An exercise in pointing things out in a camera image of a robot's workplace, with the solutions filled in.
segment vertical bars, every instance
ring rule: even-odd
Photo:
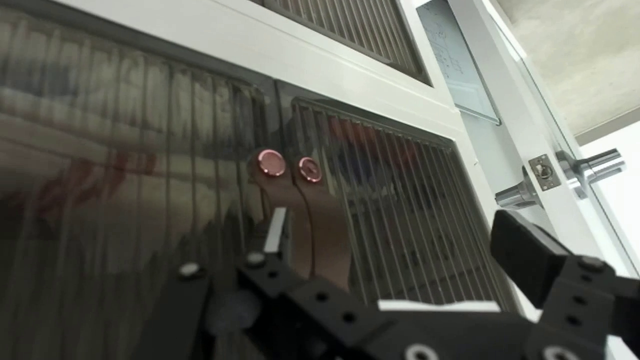
[[[307,139],[312,113],[318,113],[318,136]],[[498,278],[483,266],[490,259],[481,230],[465,224],[465,192],[453,164],[442,162],[437,146],[305,102],[293,109],[293,121],[301,123],[297,146],[324,149],[343,179],[339,192],[349,202],[356,236],[351,253],[360,282],[374,288],[366,294],[370,301],[506,302],[496,291]]]
[[[321,111],[314,111],[314,109],[307,109],[312,118],[309,118],[309,127],[307,127],[307,132],[312,134],[312,142],[318,144],[318,159],[319,159],[319,164],[326,173],[326,179],[329,184],[338,184],[338,192],[336,196],[339,199],[339,202],[349,209],[349,201],[348,201],[348,195],[345,195],[345,184],[343,184],[343,179],[339,173],[336,173],[339,168],[339,164],[336,162],[336,159],[331,156],[331,141],[329,141],[329,134],[327,134],[327,115],[321,113]],[[362,244],[362,238],[360,238],[360,228],[356,230],[353,227],[353,218],[349,216],[349,210],[348,210],[348,238],[349,238],[349,246],[351,246],[351,259],[353,259],[353,273],[356,273],[356,282],[358,282],[358,288],[360,288],[360,297],[364,301],[364,305],[368,305],[370,298],[379,298],[379,288],[374,286],[374,297],[370,297],[370,288],[366,288],[366,282],[364,282],[364,276],[366,273],[371,275],[371,261],[370,261],[370,253],[368,248],[360,248]]]
[[[176,262],[214,257],[219,238],[247,243],[238,182],[261,94],[41,20],[0,18],[1,232],[5,206],[17,206],[1,246],[14,262],[0,266],[0,356],[123,360]],[[11,141],[23,130],[32,136]],[[239,253],[219,244],[215,257],[232,266]]]
[[[416,47],[401,28],[396,0],[253,0],[304,26],[319,30],[416,81],[427,83],[414,57]]]

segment white frame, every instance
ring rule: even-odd
[[[547,127],[540,94],[533,94],[530,84],[521,81],[515,64],[524,60],[520,59],[521,55],[506,48],[502,35],[494,26],[488,0],[452,0],[449,7],[528,174],[531,174],[528,162],[546,154],[561,180],[558,189],[546,192],[533,182],[556,236],[577,254],[604,257],[599,240],[584,218],[575,195],[556,161],[554,144],[558,144],[558,139]]]

